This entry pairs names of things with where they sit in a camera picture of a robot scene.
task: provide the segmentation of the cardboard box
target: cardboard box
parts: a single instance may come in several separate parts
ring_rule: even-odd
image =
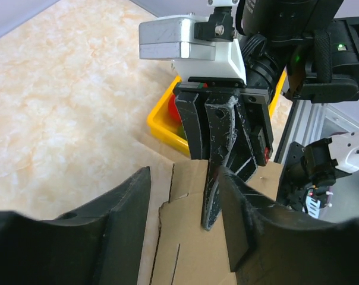
[[[222,216],[211,231],[200,224],[207,160],[189,160],[173,167],[169,202],[160,208],[160,235],[152,285],[236,285],[229,270]],[[249,185],[275,199],[281,165],[260,167]]]

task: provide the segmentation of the cardboard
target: cardboard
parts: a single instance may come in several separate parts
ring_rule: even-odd
[[[169,202],[160,208],[160,236],[152,285],[236,285],[229,270],[222,216],[211,231],[200,224],[207,160],[173,167]],[[275,199],[281,165],[260,167],[249,185]]]

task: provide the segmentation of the yellow bin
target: yellow bin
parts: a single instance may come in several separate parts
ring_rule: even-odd
[[[276,104],[280,97],[280,92],[286,78],[286,72],[284,71],[278,82],[276,88],[276,94],[269,105],[269,115],[272,117]],[[172,146],[173,148],[181,151],[187,156],[190,156],[189,146],[187,141],[177,135],[178,123],[175,122],[169,115],[168,102],[173,93],[173,89],[181,78],[177,76],[172,84],[165,91],[157,105],[153,108],[148,116],[147,123],[150,128],[150,132],[153,136],[161,140],[162,142]]]

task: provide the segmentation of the yellow plastic container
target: yellow plastic container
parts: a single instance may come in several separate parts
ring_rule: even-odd
[[[278,82],[276,88],[276,94],[269,105],[269,115],[272,117],[275,111],[276,104],[280,97],[280,92],[286,78],[286,72],[284,71]],[[162,142],[172,146],[173,148],[181,151],[187,156],[190,156],[189,146],[187,141],[177,135],[180,124],[175,122],[169,115],[168,102],[173,93],[173,89],[181,78],[177,76],[172,84],[165,91],[164,95],[158,101],[157,105],[153,108],[148,116],[147,123],[150,128],[150,132],[153,136],[161,140]]]

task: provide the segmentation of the beige marble surface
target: beige marble surface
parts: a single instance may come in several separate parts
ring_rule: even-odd
[[[149,135],[146,117],[175,74],[138,59],[128,0],[61,0],[0,39],[0,210],[54,219],[143,166],[152,194],[139,284],[147,284],[172,162],[186,159]],[[281,99],[275,145],[289,112]]]

